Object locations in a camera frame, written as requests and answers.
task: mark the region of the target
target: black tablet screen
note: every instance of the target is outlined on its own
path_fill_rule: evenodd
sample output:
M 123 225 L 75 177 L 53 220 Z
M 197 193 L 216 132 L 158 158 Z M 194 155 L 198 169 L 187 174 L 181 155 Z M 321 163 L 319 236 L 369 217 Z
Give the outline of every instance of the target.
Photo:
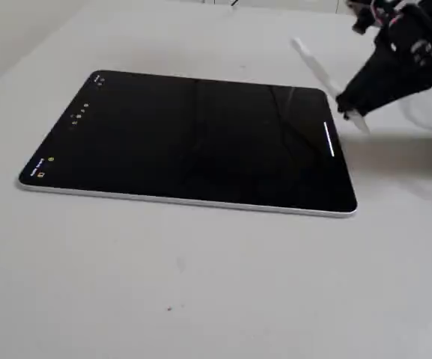
M 352 212 L 323 92 L 99 71 L 23 170 L 23 184 Z

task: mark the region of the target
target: white stylus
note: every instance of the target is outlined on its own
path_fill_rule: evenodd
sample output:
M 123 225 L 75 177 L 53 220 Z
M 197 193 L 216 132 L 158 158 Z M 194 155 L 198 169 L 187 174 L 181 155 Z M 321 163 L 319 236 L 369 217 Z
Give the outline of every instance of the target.
M 298 38 L 294 37 L 290 42 L 292 47 L 299 53 L 300 57 L 304 60 L 305 64 L 313 72 L 314 76 L 320 81 L 320 83 L 326 88 L 327 93 L 335 99 L 341 92 L 341 87 L 330 77 L 327 71 L 322 67 L 320 62 L 315 56 L 309 51 L 307 46 Z M 365 122 L 365 118 L 356 110 L 347 112 L 346 115 L 349 120 L 365 134 L 370 133 L 370 129 Z

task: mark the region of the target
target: table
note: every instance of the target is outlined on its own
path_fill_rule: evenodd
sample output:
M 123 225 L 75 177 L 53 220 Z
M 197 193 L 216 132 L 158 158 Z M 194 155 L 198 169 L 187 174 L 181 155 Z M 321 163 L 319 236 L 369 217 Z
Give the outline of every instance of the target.
M 334 111 L 359 199 L 350 219 L 15 186 L 93 70 L 317 87 L 298 35 L 344 84 L 373 49 L 351 23 L 96 1 L 2 76 L 0 358 L 432 358 L 432 132 L 400 104 L 369 116 L 370 138 Z
M 234 0 L 215 0 L 214 4 L 232 4 Z M 240 0 L 237 6 L 271 7 L 288 10 L 310 10 L 323 13 L 336 13 L 338 0 Z

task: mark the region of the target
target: cable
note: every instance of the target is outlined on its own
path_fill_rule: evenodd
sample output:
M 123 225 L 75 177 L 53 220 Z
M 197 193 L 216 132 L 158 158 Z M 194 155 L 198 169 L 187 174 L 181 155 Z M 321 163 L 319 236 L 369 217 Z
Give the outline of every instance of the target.
M 382 25 L 382 20 L 379 19 L 379 16 L 377 14 L 377 9 L 375 8 L 375 1 L 376 0 L 372 0 L 371 2 L 371 12 L 372 12 L 372 16 L 374 17 L 375 21 L 377 21 L 379 23 L 379 25 Z
M 414 115 L 412 101 L 413 101 L 413 97 L 406 97 L 400 100 L 399 106 L 402 114 L 405 116 L 407 121 L 411 122 L 411 124 L 415 125 L 420 129 L 423 129 L 424 131 L 432 133 L 432 126 L 422 123 L 421 121 L 419 121 L 417 116 Z

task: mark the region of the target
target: wall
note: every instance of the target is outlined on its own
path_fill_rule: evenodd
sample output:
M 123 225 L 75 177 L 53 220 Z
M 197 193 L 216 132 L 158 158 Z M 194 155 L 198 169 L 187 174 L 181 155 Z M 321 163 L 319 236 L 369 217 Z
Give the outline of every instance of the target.
M 0 75 L 88 0 L 0 0 Z

